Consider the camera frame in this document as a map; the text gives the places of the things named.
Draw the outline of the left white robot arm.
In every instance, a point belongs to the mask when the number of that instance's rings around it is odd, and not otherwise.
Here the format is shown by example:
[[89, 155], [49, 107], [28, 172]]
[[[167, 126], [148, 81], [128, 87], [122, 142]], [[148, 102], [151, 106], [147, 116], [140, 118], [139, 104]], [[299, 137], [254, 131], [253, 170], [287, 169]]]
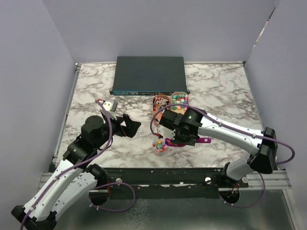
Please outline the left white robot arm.
[[106, 188], [109, 194], [113, 185], [123, 185], [121, 179], [110, 181], [107, 171], [91, 162], [110, 147], [114, 135], [132, 138], [140, 126], [127, 114], [88, 117], [81, 134], [68, 146], [43, 187], [26, 204], [13, 208], [11, 214], [20, 222], [20, 228], [52, 230], [60, 216], [84, 193]]

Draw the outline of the beige tray of star candies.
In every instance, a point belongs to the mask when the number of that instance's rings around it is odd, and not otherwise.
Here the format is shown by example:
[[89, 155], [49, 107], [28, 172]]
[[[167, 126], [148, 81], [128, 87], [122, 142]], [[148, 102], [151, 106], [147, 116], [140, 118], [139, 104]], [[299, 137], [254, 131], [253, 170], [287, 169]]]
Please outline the beige tray of star candies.
[[187, 107], [184, 105], [189, 104], [189, 95], [185, 92], [174, 92], [171, 95], [171, 110], [176, 113], [184, 114]]

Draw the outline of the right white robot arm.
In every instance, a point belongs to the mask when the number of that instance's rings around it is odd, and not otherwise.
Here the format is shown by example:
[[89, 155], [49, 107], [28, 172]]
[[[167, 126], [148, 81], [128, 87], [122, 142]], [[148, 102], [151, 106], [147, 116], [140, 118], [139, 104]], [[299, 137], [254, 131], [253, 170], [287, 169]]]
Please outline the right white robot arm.
[[277, 144], [275, 131], [249, 129], [221, 120], [201, 109], [189, 107], [184, 114], [166, 109], [157, 128], [159, 137], [175, 145], [194, 146], [201, 136], [211, 137], [237, 146], [247, 156], [228, 162], [220, 176], [221, 184], [232, 187], [242, 177], [258, 172], [271, 174], [275, 167]]

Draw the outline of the clear plastic jar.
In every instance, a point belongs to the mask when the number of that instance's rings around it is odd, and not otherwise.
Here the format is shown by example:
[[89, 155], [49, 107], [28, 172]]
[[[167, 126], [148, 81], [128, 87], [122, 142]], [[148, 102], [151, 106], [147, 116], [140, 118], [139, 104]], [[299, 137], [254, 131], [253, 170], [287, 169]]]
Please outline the clear plastic jar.
[[153, 152], [156, 156], [163, 156], [168, 152], [168, 146], [164, 139], [157, 139], [152, 142]]

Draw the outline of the purple plastic scoop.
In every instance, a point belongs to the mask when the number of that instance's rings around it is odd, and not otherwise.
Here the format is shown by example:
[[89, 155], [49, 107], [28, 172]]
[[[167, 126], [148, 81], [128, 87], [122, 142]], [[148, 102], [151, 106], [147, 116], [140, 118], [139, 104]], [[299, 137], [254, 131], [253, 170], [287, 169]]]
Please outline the purple plastic scoop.
[[[205, 143], [205, 144], [209, 144], [211, 143], [211, 138], [199, 138], [196, 140], [195, 143]], [[174, 144], [173, 141], [169, 138], [166, 138], [165, 139], [165, 144], [167, 146], [170, 146], [170, 147], [184, 147], [185, 145], [184, 144]]]

